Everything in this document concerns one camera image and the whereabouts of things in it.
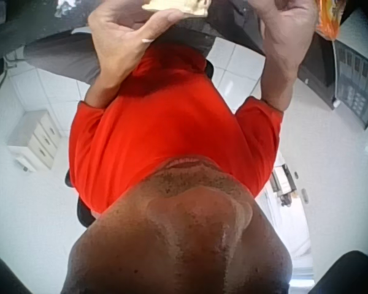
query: mouth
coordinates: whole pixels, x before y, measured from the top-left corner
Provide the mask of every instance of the mouth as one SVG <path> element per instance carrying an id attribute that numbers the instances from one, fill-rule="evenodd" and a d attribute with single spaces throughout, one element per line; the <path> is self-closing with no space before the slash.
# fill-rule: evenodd
<path id="1" fill-rule="evenodd" d="M 164 166 L 162 166 L 161 169 L 169 170 L 172 168 L 191 168 L 191 167 L 198 167 L 200 165 L 220 171 L 220 169 L 218 168 L 218 165 L 212 162 L 209 158 L 199 157 L 199 156 L 197 157 L 188 156 L 188 157 L 180 157 L 180 158 L 172 159 L 168 163 L 166 163 Z"/>

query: red t-shirt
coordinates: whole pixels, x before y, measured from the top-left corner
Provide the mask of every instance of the red t-shirt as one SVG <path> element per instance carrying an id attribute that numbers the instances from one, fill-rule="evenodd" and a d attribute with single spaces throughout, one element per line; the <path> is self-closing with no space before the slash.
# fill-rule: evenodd
<path id="1" fill-rule="evenodd" d="M 181 45 L 150 47 L 106 108 L 79 103 L 69 139 L 71 181 L 104 212 L 171 157 L 200 155 L 258 195 L 270 177 L 282 113 L 248 98 L 234 115 Z"/>

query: orange package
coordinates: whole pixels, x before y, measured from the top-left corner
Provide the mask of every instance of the orange package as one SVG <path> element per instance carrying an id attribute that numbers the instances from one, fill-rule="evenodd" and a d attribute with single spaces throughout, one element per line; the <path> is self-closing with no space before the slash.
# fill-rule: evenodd
<path id="1" fill-rule="evenodd" d="M 347 0 L 316 0 L 319 5 L 319 22 L 316 31 L 329 40 L 337 38 Z"/>

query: white cabinet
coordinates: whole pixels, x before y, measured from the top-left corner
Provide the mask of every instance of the white cabinet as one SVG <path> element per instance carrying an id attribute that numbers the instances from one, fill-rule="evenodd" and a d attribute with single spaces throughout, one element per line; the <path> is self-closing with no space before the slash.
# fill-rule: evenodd
<path id="1" fill-rule="evenodd" d="M 11 133 L 7 146 L 19 163 L 35 172 L 52 167 L 60 138 L 46 110 L 28 111 Z"/>

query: gray pants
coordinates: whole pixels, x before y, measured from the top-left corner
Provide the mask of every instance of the gray pants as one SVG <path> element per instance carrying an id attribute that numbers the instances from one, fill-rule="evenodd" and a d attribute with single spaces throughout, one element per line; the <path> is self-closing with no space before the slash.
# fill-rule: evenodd
<path id="1" fill-rule="evenodd" d="M 175 26 L 155 42 L 181 43 L 207 56 L 215 41 L 214 36 Z M 26 61 L 39 69 L 62 75 L 91 85 L 100 67 L 91 34 L 62 32 L 25 46 Z"/>

